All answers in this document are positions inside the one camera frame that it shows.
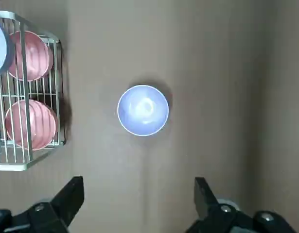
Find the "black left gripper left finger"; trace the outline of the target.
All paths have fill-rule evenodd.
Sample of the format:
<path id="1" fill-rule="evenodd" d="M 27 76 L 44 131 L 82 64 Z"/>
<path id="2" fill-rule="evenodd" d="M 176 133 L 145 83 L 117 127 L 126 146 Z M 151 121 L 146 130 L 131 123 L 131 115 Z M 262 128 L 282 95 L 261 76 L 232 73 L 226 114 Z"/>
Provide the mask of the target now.
<path id="1" fill-rule="evenodd" d="M 18 215 L 0 209 L 0 233 L 67 233 L 84 199 L 84 179 L 74 176 L 50 201 L 36 203 Z"/>

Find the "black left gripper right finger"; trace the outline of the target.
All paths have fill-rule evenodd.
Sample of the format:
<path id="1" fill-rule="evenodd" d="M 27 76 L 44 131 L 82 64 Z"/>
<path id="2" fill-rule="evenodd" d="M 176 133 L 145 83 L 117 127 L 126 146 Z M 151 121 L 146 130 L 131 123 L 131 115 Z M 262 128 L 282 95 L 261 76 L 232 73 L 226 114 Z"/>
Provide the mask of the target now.
<path id="1" fill-rule="evenodd" d="M 194 179 L 198 219 L 187 233 L 294 233 L 281 215 L 261 210 L 249 216 L 228 203 L 220 203 L 203 177 Z"/>

